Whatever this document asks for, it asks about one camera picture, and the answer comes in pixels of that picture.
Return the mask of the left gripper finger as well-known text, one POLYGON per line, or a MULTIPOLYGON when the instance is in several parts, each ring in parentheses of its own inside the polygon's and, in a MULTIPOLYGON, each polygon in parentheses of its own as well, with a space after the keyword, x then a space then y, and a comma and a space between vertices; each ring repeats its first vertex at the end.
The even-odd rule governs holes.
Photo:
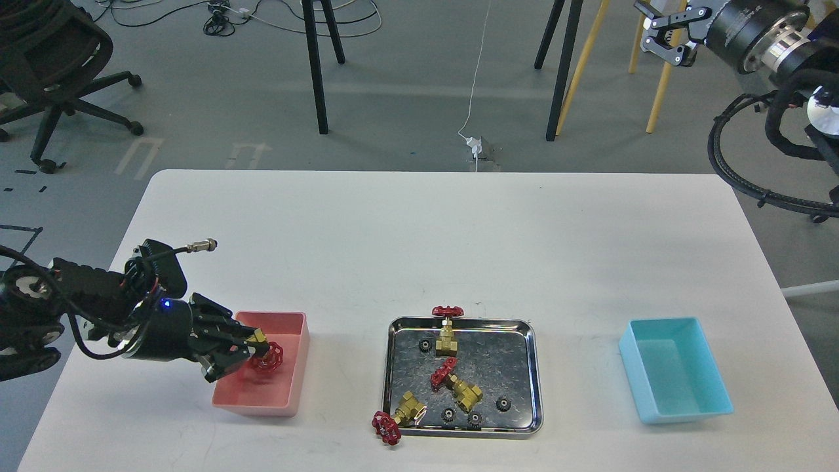
POLYGON ((208 383, 213 383, 239 370, 255 355, 255 352, 254 347, 198 351, 197 362, 202 367, 204 379, 208 383))
POLYGON ((199 340, 219 347, 266 347, 266 336, 259 328, 234 319, 233 312, 201 294, 191 295, 192 332, 199 340))

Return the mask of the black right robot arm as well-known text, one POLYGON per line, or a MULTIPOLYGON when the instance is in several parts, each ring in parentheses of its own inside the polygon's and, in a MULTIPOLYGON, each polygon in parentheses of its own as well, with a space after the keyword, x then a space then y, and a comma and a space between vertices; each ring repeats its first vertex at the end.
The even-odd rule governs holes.
POLYGON ((789 157, 821 161, 837 170, 837 12, 810 31, 801 1, 692 1, 663 14, 649 2, 636 9, 648 19, 642 44, 672 66, 689 67, 703 45, 741 75, 766 67, 774 90, 742 94, 716 117, 707 152, 716 173, 734 190, 765 204, 806 213, 815 223, 838 215, 837 190, 829 201, 810 201, 768 190, 732 170, 721 148, 724 127, 743 109, 766 104, 766 138, 789 157))

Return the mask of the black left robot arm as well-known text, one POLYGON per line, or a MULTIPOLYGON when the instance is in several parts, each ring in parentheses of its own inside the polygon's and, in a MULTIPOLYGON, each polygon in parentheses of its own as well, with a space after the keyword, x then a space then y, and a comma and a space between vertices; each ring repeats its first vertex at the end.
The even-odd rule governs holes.
POLYGON ((55 258, 41 267, 6 246, 15 265, 2 272, 2 380, 35 374, 57 364, 53 343, 66 328, 84 355, 105 361, 185 359, 201 365, 215 382, 248 365, 273 372, 284 351, 228 308, 194 293, 178 256, 214 251, 205 239, 173 248, 147 239, 121 272, 55 258))

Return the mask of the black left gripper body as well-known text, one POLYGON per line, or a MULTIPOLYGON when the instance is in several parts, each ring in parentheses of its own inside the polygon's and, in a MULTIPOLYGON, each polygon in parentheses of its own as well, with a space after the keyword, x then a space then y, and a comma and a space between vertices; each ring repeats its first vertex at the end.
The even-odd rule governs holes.
POLYGON ((139 331, 139 340, 123 353, 133 361, 168 362, 187 359, 197 362, 212 347, 209 328, 197 326, 206 320, 214 302, 201 294, 192 294, 188 301, 161 298, 153 304, 147 324, 139 331))

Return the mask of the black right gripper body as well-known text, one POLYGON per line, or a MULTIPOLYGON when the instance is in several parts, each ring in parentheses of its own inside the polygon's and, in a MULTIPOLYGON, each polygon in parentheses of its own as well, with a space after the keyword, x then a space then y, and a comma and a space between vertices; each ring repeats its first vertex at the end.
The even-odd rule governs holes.
POLYGON ((801 30, 810 8, 801 1, 726 1, 711 16, 705 47, 739 74, 762 66, 761 42, 787 27, 801 30))

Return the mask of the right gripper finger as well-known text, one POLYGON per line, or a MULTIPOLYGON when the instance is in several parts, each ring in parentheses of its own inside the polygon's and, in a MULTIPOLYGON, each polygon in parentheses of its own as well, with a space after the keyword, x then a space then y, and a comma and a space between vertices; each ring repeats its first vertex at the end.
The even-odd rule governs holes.
POLYGON ((705 44, 713 9, 708 6, 686 7, 680 12, 664 15, 647 1, 635 1, 636 9, 648 19, 642 45, 672 66, 690 67, 695 62, 695 49, 705 44))

